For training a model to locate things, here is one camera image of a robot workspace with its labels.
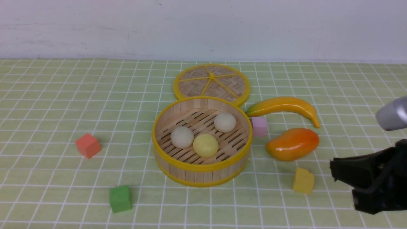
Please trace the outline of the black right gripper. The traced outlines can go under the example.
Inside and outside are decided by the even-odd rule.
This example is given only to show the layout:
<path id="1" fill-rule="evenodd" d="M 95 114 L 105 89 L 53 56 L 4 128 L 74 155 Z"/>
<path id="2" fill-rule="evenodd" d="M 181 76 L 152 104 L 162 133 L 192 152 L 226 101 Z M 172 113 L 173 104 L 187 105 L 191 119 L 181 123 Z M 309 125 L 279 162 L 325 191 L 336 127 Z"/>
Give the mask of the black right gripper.
<path id="1" fill-rule="evenodd" d="M 332 177 L 352 186 L 354 208 L 375 215 L 407 209 L 407 141 L 368 155 L 333 158 Z"/>

